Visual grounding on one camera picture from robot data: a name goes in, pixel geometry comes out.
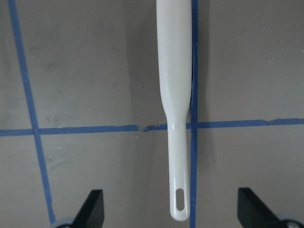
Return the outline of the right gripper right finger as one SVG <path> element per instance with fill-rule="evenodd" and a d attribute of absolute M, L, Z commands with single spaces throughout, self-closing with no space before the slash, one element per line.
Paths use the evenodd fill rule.
<path fill-rule="evenodd" d="M 250 188 L 239 188 L 237 193 L 237 218 L 244 228 L 302 228 L 304 226 L 294 219 L 279 219 Z"/>

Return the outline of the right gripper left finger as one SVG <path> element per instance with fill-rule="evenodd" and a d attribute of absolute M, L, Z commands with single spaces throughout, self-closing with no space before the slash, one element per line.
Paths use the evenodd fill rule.
<path fill-rule="evenodd" d="M 54 222 L 52 228 L 102 228 L 105 219 L 103 190 L 91 190 L 74 219 Z"/>

